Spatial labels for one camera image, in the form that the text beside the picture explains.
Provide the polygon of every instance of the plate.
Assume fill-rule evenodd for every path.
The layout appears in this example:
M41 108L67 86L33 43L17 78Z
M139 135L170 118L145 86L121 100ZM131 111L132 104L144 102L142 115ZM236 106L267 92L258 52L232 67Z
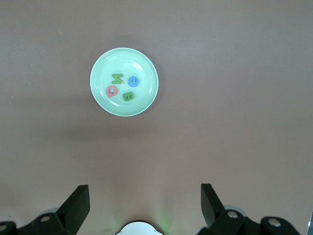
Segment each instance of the plate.
M107 112L130 117L145 111L158 90L157 71L141 52L121 47L104 53L90 74L90 88Z

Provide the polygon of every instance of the gray tabletop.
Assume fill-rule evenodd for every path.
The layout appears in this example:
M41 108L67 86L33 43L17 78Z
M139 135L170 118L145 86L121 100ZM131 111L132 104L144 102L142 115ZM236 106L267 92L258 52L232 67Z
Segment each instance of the gray tabletop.
M313 1L0 0L0 221L23 226L81 184L79 235L130 220L166 235L205 221L201 183L254 221L304 234L313 208ZM151 107L107 113L95 61L137 49Z

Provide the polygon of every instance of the mint green plate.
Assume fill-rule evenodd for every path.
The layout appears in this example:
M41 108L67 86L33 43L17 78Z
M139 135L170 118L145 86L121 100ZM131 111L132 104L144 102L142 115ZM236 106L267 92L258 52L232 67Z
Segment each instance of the mint green plate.
M141 52L115 48L94 64L90 87L97 103L109 113L134 116L153 103L158 90L157 71Z

